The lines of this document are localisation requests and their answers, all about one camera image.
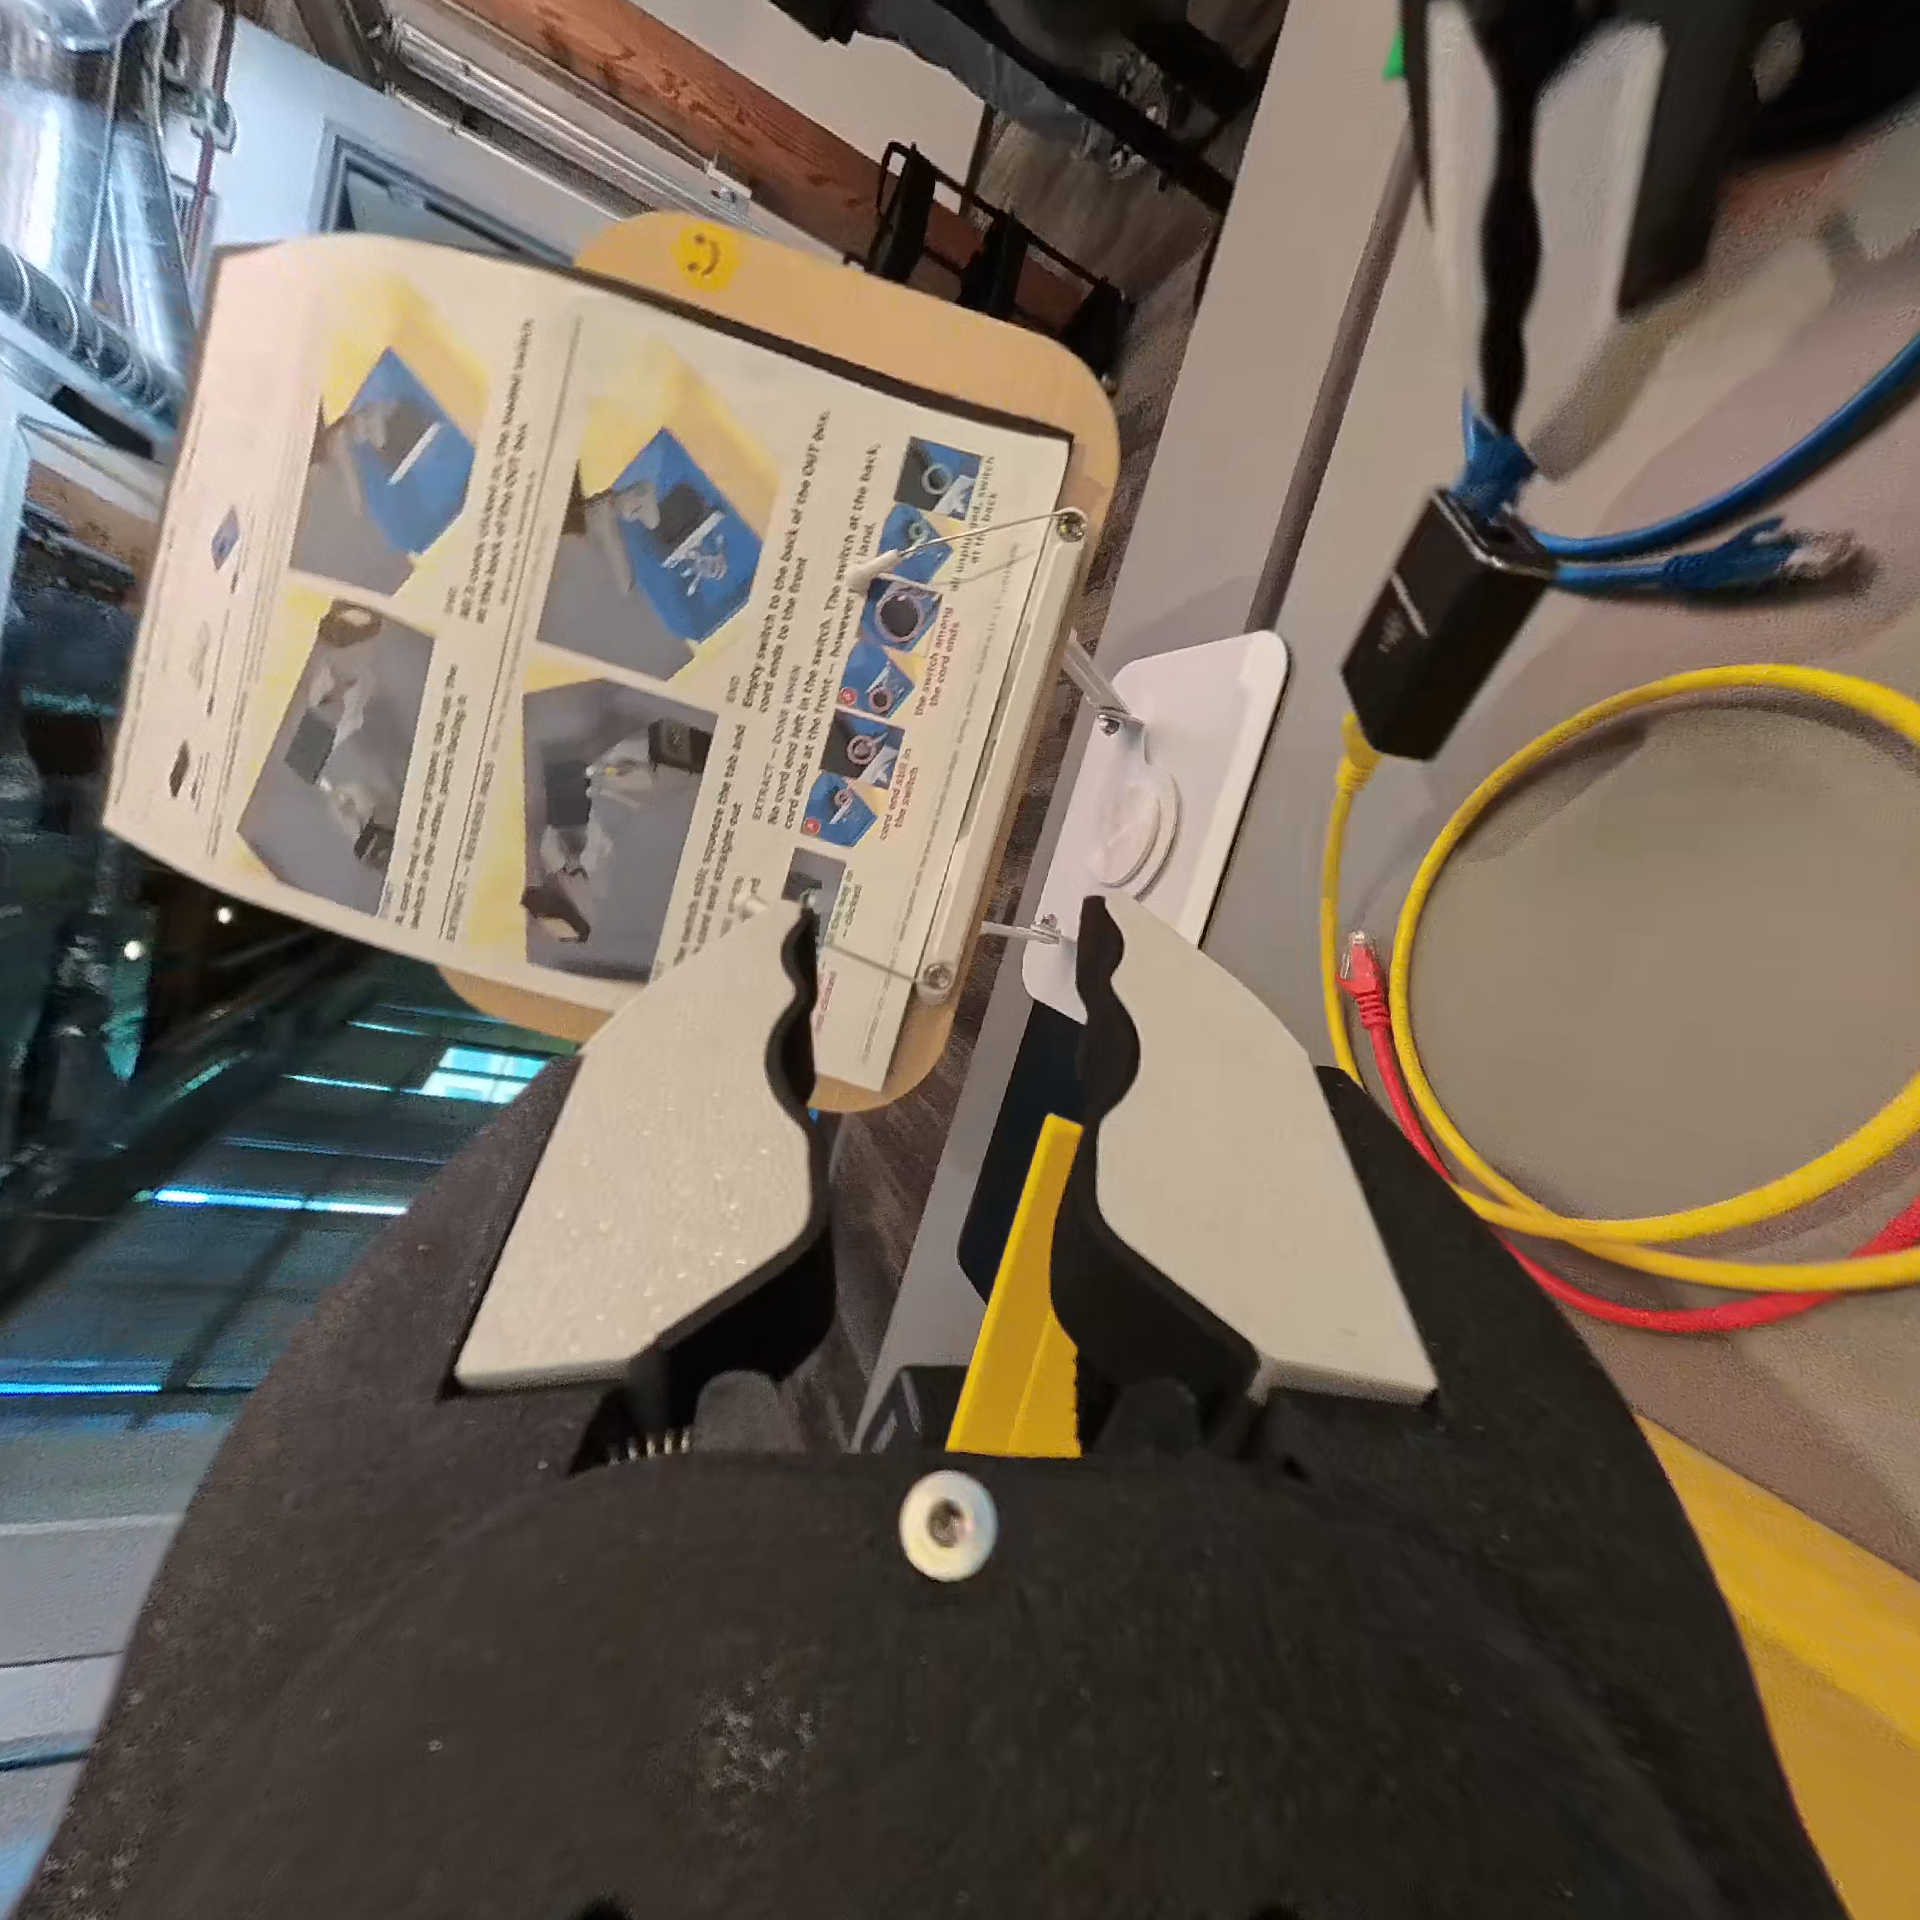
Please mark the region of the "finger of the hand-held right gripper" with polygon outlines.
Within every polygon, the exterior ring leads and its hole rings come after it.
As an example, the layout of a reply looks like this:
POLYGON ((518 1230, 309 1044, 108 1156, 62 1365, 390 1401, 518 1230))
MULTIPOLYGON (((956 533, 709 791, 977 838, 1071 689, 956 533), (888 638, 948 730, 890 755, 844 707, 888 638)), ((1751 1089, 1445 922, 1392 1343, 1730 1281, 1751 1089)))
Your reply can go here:
POLYGON ((1521 323, 1521 449, 1551 483, 1613 436, 1663 353, 1665 325, 1623 311, 1663 61, 1655 25, 1605 20, 1533 108, 1541 263, 1521 323))
POLYGON ((1478 418, 1544 434, 1529 323, 1544 281, 1533 162, 1544 4, 1406 2, 1401 76, 1437 281, 1478 418))

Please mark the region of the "silver metal duct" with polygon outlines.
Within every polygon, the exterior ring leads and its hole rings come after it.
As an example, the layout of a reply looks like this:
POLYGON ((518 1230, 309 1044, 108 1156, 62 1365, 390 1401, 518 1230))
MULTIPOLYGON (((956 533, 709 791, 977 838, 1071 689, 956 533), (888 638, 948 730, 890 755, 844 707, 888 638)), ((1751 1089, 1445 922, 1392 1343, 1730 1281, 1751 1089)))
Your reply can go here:
POLYGON ((174 444, 192 318, 160 165, 160 55, 176 4, 4 4, 4 373, 112 449, 174 444), (153 186, 133 285, 162 325, 95 303, 117 186, 153 186))

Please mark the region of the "printed instruction sheet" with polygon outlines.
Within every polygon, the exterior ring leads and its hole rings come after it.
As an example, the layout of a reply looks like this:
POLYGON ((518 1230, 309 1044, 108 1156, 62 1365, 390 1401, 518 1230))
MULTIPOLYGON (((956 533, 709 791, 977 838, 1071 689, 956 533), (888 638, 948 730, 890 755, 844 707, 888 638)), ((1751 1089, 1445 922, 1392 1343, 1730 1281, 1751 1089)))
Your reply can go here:
POLYGON ((215 265, 102 823, 561 1035, 757 905, 815 1102, 912 1090, 1001 865, 1113 415, 1062 350, 727 226, 215 265))

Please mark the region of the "wooden clipboard stand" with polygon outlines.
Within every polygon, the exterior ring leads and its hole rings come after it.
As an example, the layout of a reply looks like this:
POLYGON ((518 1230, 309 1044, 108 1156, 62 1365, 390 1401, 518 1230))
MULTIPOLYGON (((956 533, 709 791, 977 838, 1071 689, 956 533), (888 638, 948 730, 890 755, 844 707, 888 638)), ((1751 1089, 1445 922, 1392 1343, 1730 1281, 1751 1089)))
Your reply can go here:
POLYGON ((429 638, 368 929, 606 1014, 830 865, 824 1103, 952 1026, 1113 415, 1060 347, 727 229, 636 281, 402 247, 389 353, 468 445, 385 598, 429 638))

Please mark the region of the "yellow plastic box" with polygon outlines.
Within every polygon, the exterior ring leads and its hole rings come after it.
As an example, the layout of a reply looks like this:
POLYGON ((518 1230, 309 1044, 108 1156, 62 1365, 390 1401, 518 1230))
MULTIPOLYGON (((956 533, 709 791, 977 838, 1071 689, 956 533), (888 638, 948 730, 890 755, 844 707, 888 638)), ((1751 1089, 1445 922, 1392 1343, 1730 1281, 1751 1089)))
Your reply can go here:
MULTIPOLYGON (((1049 1241, 1080 1127, 1046 1115, 948 1451, 1077 1457, 1049 1241)), ((1641 1422, 1709 1559, 1807 1833, 1846 1913, 1917 1916, 1917 1588, 1665 1429, 1641 1422)))

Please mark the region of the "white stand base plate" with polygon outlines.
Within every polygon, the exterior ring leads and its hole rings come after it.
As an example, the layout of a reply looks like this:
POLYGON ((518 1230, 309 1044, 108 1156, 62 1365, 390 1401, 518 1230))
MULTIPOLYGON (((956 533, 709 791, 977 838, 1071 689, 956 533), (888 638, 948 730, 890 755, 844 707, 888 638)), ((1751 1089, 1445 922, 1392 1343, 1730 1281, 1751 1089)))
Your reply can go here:
POLYGON ((1090 711, 1023 945, 1026 997, 1084 1022, 1074 937, 1090 895, 1122 895, 1199 945, 1279 713, 1289 652, 1273 631, 1108 670, 1069 642, 1068 681, 1090 711))

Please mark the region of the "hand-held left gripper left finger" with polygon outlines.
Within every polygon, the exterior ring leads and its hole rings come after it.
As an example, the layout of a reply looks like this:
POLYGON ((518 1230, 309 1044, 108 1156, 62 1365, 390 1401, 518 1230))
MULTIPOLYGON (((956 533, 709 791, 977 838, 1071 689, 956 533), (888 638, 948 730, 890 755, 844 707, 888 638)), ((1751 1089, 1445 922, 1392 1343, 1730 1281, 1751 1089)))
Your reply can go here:
POLYGON ((701 1396, 789 1379, 830 1327, 809 1118, 818 922, 762 902, 583 1047, 455 1383, 701 1396))

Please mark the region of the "black ethernet switch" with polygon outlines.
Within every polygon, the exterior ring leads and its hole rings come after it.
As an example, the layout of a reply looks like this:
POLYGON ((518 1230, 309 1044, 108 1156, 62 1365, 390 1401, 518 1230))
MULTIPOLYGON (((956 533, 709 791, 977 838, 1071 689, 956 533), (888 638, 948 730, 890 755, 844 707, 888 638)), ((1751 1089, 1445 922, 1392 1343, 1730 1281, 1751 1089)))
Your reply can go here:
POLYGON ((1402 762, 1439 755, 1550 578, 1514 521, 1431 492, 1338 665, 1365 743, 1402 762))

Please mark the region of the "black metal rack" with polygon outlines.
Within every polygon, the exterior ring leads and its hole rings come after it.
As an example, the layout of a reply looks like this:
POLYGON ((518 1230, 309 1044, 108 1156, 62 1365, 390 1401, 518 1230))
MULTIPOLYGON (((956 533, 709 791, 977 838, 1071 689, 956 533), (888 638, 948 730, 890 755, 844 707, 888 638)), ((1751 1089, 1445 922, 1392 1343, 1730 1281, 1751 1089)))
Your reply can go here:
POLYGON ((862 270, 1050 339, 1108 393, 1119 383, 1132 297, 897 139, 877 165, 862 270))

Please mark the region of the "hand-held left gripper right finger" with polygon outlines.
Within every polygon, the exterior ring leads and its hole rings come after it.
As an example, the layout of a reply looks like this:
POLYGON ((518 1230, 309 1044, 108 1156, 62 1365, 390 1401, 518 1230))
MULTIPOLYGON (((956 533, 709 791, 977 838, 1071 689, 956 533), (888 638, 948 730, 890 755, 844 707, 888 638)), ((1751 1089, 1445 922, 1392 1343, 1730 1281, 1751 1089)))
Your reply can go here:
POLYGON ((1129 895, 1078 911, 1084 1134, 1050 1309, 1095 1404, 1281 1389, 1422 1405, 1434 1371, 1302 1042, 1129 895))

